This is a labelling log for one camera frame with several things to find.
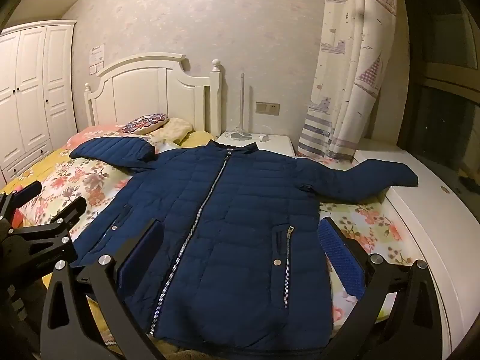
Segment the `white wardrobe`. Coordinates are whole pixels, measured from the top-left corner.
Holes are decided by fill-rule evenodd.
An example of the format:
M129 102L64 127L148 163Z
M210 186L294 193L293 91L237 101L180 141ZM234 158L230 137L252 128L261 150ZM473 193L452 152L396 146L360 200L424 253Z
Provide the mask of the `white wardrobe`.
M72 19L1 32L1 186L77 133L72 100Z

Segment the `floral bed quilt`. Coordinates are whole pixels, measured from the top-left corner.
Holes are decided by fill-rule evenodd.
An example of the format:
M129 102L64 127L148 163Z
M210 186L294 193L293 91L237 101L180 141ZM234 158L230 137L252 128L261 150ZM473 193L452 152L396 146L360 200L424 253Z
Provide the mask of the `floral bed quilt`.
M70 230L75 240L129 179L130 175L101 161L70 158L40 181L41 193L19 209L23 224L48 224L65 206L83 197L86 211ZM386 199L373 197L354 205L322 202L320 216L330 217L344 236L358 241L367 253L382 255L389 263L410 265L421 256Z

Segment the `patterned round cushion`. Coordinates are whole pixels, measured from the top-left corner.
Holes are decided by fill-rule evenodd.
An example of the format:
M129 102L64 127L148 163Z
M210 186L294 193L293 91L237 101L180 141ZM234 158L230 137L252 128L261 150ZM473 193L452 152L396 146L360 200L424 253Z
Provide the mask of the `patterned round cushion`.
M154 113L137 117L119 129L120 133L146 135L163 127L169 118L163 113Z

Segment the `white nightstand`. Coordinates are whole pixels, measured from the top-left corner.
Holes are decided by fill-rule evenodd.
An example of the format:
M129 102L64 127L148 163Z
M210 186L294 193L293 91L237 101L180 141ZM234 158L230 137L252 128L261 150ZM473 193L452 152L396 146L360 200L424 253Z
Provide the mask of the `white nightstand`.
M266 133L225 132L222 133L216 141L227 146L247 146L251 143L256 143L261 150L271 151L288 157L295 157L295 150L288 136Z

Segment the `wall socket plate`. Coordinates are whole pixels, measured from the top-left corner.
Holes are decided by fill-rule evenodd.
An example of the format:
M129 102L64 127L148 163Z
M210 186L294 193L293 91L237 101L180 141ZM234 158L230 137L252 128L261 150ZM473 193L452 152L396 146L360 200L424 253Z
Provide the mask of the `wall socket plate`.
M273 102L256 102L256 114L278 116L280 114L280 105Z

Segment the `white wooden headboard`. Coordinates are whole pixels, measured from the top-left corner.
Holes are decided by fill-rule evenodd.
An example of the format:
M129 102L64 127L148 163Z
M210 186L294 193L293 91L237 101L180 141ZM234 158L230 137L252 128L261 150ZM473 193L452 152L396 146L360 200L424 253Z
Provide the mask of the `white wooden headboard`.
M211 61L208 76L190 76L185 55L150 52L131 55L97 73L98 87L85 84L89 126L125 125L152 113L184 119L197 131L222 134L221 61Z

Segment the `cream yellow pillow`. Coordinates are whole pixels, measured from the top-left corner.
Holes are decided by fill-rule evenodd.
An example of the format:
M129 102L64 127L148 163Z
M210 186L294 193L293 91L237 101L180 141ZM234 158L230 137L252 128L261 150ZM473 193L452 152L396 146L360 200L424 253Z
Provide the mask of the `cream yellow pillow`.
M190 122L172 117L162 127L149 133L149 136L155 142L168 141L179 145L193 130Z

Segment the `sailboat print curtain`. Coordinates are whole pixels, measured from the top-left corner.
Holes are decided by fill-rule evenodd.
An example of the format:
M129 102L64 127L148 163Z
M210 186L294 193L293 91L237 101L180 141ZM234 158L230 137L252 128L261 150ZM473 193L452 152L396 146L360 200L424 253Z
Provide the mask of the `sailboat print curtain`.
M325 0L301 155L352 161L383 84L396 13L397 0Z

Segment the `paper notices on wall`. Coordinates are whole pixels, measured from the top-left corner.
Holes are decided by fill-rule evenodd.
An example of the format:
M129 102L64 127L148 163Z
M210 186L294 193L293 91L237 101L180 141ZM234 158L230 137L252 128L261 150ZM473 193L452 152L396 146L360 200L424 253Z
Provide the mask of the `paper notices on wall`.
M93 76L104 69L105 45L94 46L89 51L89 75Z

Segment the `slim white desk lamp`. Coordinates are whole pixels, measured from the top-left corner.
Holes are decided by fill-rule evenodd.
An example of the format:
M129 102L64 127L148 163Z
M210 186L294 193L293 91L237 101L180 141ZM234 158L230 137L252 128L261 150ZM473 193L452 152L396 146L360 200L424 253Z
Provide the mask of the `slim white desk lamp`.
M239 98L239 122L238 127L231 133L230 138L234 141L250 141L252 135L245 131L244 128L244 111L245 111L245 73L240 74L240 98Z

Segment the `white window bench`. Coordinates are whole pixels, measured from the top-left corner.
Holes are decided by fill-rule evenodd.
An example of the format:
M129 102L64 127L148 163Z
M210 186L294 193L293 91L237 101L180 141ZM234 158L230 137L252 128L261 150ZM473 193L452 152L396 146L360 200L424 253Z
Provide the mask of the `white window bench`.
M363 139L354 159L406 164L418 176L419 186L392 187L385 198L432 272L442 304L442 358L447 359L479 316L479 222L436 174L399 147Z

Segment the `navy blue puffer jacket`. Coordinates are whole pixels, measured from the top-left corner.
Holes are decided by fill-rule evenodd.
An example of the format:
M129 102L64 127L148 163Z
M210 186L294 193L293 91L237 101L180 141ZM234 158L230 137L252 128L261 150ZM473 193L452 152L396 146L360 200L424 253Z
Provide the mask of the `navy blue puffer jacket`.
M132 173L75 240L77 264L114 255L149 228L120 272L118 294L144 332L195 350L322 350L333 330L320 200L357 203L415 187L402 163L338 171L256 144L212 141L157 154L141 138L101 137L72 151Z

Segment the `pink folded blanket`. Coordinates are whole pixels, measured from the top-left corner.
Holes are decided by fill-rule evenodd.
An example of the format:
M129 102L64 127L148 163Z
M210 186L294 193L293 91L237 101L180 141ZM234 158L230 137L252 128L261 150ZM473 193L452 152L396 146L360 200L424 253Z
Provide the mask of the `pink folded blanket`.
M112 133L118 133L119 130L120 126L118 125L99 125L86 127L79 133L71 136L64 145L64 149L74 150L76 147L86 141L95 139L96 137L109 136Z

